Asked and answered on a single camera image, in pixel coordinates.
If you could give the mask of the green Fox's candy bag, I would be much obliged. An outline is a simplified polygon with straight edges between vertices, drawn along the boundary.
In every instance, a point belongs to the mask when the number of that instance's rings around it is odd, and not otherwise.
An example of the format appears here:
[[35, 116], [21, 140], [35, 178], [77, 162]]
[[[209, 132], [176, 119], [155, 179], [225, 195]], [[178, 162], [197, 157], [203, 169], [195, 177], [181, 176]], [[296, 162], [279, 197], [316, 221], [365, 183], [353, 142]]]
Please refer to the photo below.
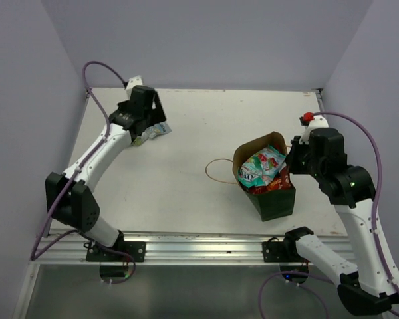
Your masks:
[[237, 180], [246, 188], [267, 187], [283, 169], [286, 155], [271, 145], [250, 156], [238, 169]]

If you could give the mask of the green paper bag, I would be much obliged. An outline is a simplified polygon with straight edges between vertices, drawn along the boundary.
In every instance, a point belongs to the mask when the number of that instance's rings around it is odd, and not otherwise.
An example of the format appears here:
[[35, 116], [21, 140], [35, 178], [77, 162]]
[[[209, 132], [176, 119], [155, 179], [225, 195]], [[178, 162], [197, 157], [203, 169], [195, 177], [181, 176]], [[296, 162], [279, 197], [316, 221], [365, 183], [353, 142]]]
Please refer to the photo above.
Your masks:
[[238, 189], [248, 198], [258, 212], [262, 222], [278, 219], [293, 214], [296, 189], [290, 184], [290, 187], [276, 187], [271, 191], [262, 191], [253, 194], [238, 181], [240, 167], [255, 153], [262, 150], [265, 146], [276, 147], [283, 155], [287, 155], [287, 146], [284, 137], [279, 132], [271, 132], [249, 142], [241, 144], [234, 152], [233, 158], [229, 159], [232, 163], [232, 174], [235, 181], [229, 184], [235, 184]]

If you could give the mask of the red Doritos chip bag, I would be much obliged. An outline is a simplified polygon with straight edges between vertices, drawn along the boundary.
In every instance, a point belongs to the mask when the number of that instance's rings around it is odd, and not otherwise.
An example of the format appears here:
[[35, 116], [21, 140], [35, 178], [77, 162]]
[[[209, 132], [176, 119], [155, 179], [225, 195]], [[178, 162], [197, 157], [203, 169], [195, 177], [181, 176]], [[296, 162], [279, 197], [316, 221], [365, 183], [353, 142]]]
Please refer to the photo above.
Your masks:
[[274, 178], [274, 180], [267, 186], [251, 187], [247, 190], [248, 193], [253, 195], [261, 195], [270, 191], [288, 190], [292, 189], [293, 184], [289, 177], [288, 167], [285, 166]]

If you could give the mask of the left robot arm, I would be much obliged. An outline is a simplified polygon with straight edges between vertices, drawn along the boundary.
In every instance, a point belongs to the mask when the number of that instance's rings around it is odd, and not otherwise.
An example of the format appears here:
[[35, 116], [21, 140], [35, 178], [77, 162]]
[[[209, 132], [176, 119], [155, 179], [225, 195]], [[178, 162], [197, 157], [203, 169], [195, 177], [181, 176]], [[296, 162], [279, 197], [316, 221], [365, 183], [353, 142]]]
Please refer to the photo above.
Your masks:
[[61, 174], [49, 174], [45, 186], [51, 218], [100, 243], [102, 254], [117, 261], [123, 257], [125, 245], [120, 241], [120, 231], [100, 216], [94, 190], [118, 155], [148, 128], [165, 122], [166, 116], [157, 91], [136, 85], [108, 121], [81, 158]]

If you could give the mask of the grey small snack packet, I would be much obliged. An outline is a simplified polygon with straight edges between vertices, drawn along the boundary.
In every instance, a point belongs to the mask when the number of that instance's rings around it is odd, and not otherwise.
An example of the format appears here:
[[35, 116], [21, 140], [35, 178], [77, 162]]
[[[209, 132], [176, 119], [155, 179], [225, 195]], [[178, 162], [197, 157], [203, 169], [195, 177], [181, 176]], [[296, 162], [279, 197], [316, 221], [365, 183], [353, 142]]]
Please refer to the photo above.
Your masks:
[[170, 132], [172, 132], [172, 129], [169, 127], [167, 122], [160, 122], [146, 128], [146, 130], [142, 133], [142, 138], [144, 140], [152, 140], [158, 136], [165, 135]]

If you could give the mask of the light green small snack packet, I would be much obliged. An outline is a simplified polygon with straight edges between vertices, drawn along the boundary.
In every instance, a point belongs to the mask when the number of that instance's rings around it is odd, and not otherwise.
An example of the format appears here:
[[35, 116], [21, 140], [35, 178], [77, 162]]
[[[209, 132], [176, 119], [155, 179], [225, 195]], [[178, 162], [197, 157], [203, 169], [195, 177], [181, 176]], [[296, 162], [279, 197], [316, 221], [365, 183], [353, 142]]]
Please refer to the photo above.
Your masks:
[[138, 136], [135, 138], [135, 140], [132, 142], [133, 146], [140, 146], [145, 142], [145, 139], [142, 136]]

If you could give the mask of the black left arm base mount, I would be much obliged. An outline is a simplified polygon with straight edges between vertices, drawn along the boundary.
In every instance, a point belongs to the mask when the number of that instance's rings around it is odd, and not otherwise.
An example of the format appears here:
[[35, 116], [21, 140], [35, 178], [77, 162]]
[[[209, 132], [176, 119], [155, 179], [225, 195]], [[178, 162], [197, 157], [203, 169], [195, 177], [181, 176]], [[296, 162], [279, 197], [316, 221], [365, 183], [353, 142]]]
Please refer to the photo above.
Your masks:
[[102, 247], [93, 242], [84, 244], [86, 261], [99, 263], [99, 275], [110, 284], [123, 283], [135, 272], [137, 263], [144, 262], [144, 241], [122, 241], [115, 247]]

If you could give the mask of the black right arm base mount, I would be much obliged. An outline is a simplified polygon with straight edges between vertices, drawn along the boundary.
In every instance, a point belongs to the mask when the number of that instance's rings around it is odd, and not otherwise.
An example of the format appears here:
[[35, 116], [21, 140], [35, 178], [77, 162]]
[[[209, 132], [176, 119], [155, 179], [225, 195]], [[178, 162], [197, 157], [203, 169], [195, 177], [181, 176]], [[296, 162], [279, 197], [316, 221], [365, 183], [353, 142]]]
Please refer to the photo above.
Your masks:
[[261, 246], [263, 261], [279, 266], [280, 271], [296, 271], [303, 273], [309, 271], [309, 262], [300, 257], [297, 253], [291, 252], [283, 239], [271, 237], [263, 241]]

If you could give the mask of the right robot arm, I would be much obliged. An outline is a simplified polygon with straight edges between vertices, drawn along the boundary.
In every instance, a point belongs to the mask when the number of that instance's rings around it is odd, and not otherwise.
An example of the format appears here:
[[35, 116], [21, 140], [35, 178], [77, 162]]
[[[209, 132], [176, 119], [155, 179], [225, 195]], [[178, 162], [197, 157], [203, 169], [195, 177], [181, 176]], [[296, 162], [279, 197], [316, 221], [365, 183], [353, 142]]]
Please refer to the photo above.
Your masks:
[[344, 137], [335, 128], [307, 130], [291, 142], [289, 171], [317, 181], [341, 218], [355, 261], [342, 258], [307, 227], [285, 233], [285, 257], [312, 262], [336, 286], [340, 301], [352, 315], [390, 311], [399, 304], [399, 271], [378, 217], [372, 213], [376, 191], [370, 174], [348, 164]]

